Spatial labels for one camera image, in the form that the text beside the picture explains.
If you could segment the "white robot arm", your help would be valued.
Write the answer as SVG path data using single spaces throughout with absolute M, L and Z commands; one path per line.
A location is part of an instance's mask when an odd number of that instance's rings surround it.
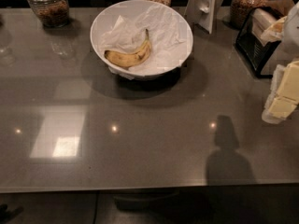
M 262 120 L 271 124 L 285 120 L 299 105 L 299 3 L 282 20 L 282 47 L 293 60 L 274 71 L 262 113 Z

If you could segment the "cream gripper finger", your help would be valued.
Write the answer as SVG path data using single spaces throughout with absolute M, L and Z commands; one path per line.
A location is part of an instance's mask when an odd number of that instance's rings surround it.
M 271 90 L 281 96 L 299 102 L 299 62 L 291 62 L 287 66 L 278 65 L 272 78 Z
M 286 97 L 269 96 L 265 102 L 262 120 L 270 124 L 279 124 L 295 110 L 298 103 Z

